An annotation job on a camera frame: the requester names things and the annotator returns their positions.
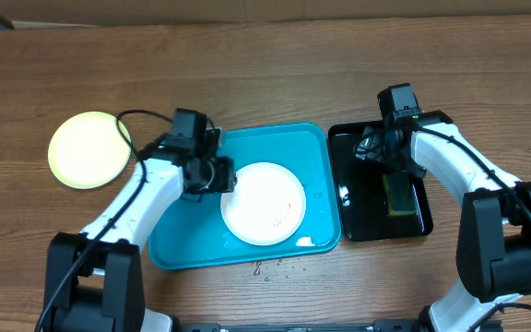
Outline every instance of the plastic tray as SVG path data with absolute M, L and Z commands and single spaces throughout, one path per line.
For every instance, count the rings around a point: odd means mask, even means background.
M 201 203 L 179 199 L 159 220 L 148 241 L 152 261 L 175 270 L 322 253 L 341 237 L 341 221 L 325 133 L 314 124 L 282 124 L 227 132 L 221 156 L 236 170 L 260 161 L 286 167 L 301 181 L 306 213 L 298 230 L 282 243 L 258 246 L 237 239 L 220 214 L 220 194 Z
M 354 242 L 425 236 L 433 230 L 430 204 L 423 181 L 411 178 L 417 212 L 409 216 L 388 215 L 383 185 L 385 169 L 355 157 L 367 125 L 383 127 L 382 121 L 336 124 L 329 129 L 337 205 L 346 237 Z

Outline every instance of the wooden table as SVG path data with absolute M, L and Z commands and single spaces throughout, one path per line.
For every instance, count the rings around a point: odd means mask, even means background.
M 531 16 L 0 31 L 0 330 L 33 329 L 49 241 L 94 220 L 128 177 L 93 191 L 54 180 L 47 146 L 70 116 L 179 106 L 225 128 L 326 131 L 379 119 L 376 93 L 401 82 L 531 180 Z M 166 129 L 126 122 L 138 142 Z M 229 325 L 415 317 L 457 278 L 460 209 L 432 176 L 426 184 L 426 238 L 342 240 L 328 254 L 264 261 L 257 276 L 251 263 L 169 273 L 145 254 L 147 306 Z M 531 330 L 531 312 L 508 312 L 508 330 Z

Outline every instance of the blue tray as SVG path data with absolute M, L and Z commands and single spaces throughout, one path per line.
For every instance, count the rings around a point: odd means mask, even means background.
M 235 168 L 267 161 L 284 166 L 301 181 L 306 213 L 287 240 L 258 246 L 237 239 L 220 214 L 220 194 L 201 203 L 182 199 L 163 214 L 148 240 L 152 261 L 175 270 L 327 252 L 341 237 L 335 186 L 325 133 L 314 124 L 283 124 L 227 132 L 221 156 Z

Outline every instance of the paper plate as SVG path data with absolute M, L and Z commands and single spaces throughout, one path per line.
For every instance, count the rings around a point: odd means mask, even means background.
M 120 124 L 128 139 L 130 136 Z M 130 148 L 116 128 L 116 118 L 107 113 L 87 112 L 65 121 L 48 147 L 48 163 L 54 176 L 76 189 L 107 184 L 128 163 Z
M 272 245 L 301 226 L 306 196 L 299 179 L 271 162 L 257 162 L 237 172 L 233 193 L 220 198 L 220 212 L 230 232 L 250 244 Z

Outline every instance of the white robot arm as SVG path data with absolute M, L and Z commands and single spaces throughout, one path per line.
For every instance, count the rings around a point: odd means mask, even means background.
M 500 303 L 531 294 L 531 223 L 516 205 L 521 200 L 531 208 L 531 183 L 487 160 L 442 112 L 423 112 L 410 85 L 389 87 L 378 101 L 383 138 L 364 139 L 365 156 L 414 176 L 433 173 L 462 207 L 456 253 L 460 278 L 424 309 L 419 325 L 430 332 L 467 332 Z M 382 153 L 371 153 L 374 139 L 384 141 Z M 508 221 L 521 225 L 522 234 L 505 237 L 502 224 Z
M 469 147 L 508 186 L 514 187 L 515 183 L 520 181 L 516 176 L 495 166 L 473 148 L 460 135 L 455 124 L 439 123 L 429 124 L 424 127 L 452 136 L 458 142 Z M 458 202 L 459 206 L 462 206 L 463 197 L 466 193 L 472 193 L 479 188 L 493 191 L 501 189 L 462 149 L 443 138 L 423 132 L 414 132 L 411 134 L 410 146 L 413 161 L 435 175 Z M 512 293 L 499 296 L 491 302 L 481 302 L 466 290 L 459 279 L 443 298 L 431 306 L 429 315 L 435 331 L 467 332 L 473 324 L 496 304 L 515 302 L 521 297 L 522 295 L 518 293 Z
M 183 193 L 183 168 L 173 165 L 169 160 L 148 159 L 143 161 L 147 166 L 147 182 L 143 186 L 133 204 L 125 211 L 115 226 L 101 240 L 116 243 L 124 239 L 138 245 L 143 251 L 147 238 L 155 228 L 165 210 Z M 124 202 L 135 191 L 142 179 L 139 163 L 120 194 L 111 202 L 103 213 L 81 232 L 93 239 L 108 222 L 108 218 L 116 214 Z

